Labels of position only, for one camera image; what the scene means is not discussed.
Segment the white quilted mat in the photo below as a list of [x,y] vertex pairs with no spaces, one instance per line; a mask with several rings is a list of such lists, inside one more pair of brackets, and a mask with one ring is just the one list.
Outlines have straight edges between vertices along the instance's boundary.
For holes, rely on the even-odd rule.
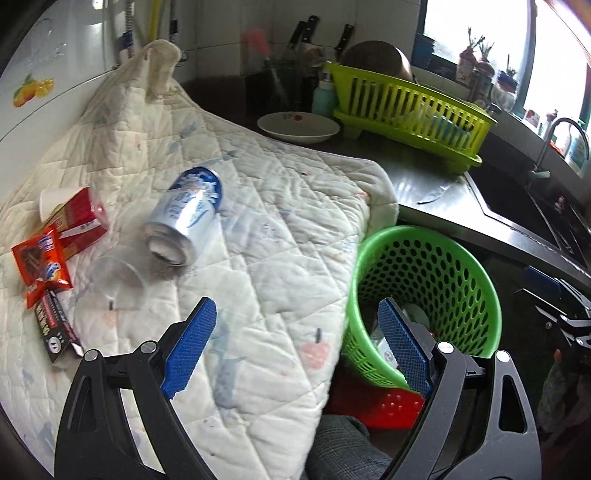
[[[77,364],[50,365],[10,247],[37,225],[43,188],[90,185],[111,229],[69,261],[75,288],[60,294],[83,346],[128,353],[211,297],[216,330],[173,406],[220,480],[297,479],[339,357],[358,243],[395,224],[398,206],[371,161],[269,140],[203,111],[170,78],[179,54],[156,41],[119,68],[0,210],[0,401],[53,472]],[[154,261],[141,314],[81,312],[92,261],[136,235],[179,172],[195,165],[216,170],[224,189],[197,263],[179,271]],[[310,360],[318,328],[324,362]],[[129,393],[125,402],[142,458],[157,468]]]

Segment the white paper cup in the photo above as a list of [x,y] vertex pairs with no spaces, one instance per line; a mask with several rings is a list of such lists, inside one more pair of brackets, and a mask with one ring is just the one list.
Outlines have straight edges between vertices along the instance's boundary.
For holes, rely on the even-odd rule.
[[82,188],[43,189],[39,195],[39,217],[41,217],[41,221],[45,222],[57,206],[66,203]]

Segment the blue gripper pad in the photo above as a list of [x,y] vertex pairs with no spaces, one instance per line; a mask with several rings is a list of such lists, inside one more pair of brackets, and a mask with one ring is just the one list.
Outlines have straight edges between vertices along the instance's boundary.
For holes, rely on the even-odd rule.
[[408,386],[423,398],[427,398],[433,390],[428,360],[423,355],[414,335],[388,299],[379,303],[378,323]]
[[193,317],[166,360],[164,382],[160,387],[167,399],[183,391],[195,370],[195,365],[216,326],[216,304],[207,299]]
[[527,267],[523,272],[525,288],[533,291],[548,303],[560,301],[562,286],[555,278],[549,277],[534,267]]

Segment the stainless steel countertop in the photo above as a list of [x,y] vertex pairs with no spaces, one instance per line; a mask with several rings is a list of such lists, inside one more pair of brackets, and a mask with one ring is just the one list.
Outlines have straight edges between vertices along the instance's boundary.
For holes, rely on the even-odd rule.
[[[448,173],[437,156],[367,133],[358,140],[338,135],[315,147],[378,163],[392,181],[401,219],[532,265],[591,294],[591,275],[585,269],[538,236],[487,215],[491,212],[481,206],[476,186],[465,176]],[[421,203],[432,198],[435,189],[448,185],[440,198]]]

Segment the white plate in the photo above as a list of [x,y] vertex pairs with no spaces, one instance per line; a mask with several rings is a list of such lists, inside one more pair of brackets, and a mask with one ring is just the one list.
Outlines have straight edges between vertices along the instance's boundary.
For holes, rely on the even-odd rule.
[[269,113],[256,124],[274,138],[300,145],[323,142],[340,130],[339,124],[330,118],[307,112]]

